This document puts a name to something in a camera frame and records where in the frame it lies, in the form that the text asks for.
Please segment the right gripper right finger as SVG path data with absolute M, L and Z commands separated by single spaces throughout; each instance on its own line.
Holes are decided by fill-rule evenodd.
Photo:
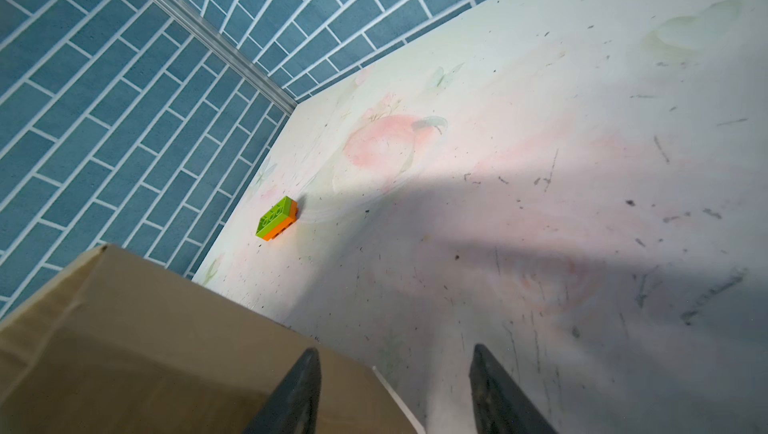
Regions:
M 484 344 L 474 347 L 469 379 L 478 433 L 556 433 Z

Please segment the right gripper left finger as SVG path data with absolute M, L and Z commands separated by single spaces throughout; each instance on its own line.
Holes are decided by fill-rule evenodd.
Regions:
M 289 369 L 243 433 L 315 433 L 320 393 L 320 354 L 310 347 Z

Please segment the brown cardboard box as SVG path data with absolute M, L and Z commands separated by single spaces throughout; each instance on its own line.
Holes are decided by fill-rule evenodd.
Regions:
M 80 254 L 1 322 L 5 433 L 241 433 L 307 348 L 315 433 L 419 433 L 381 374 L 122 248 Z

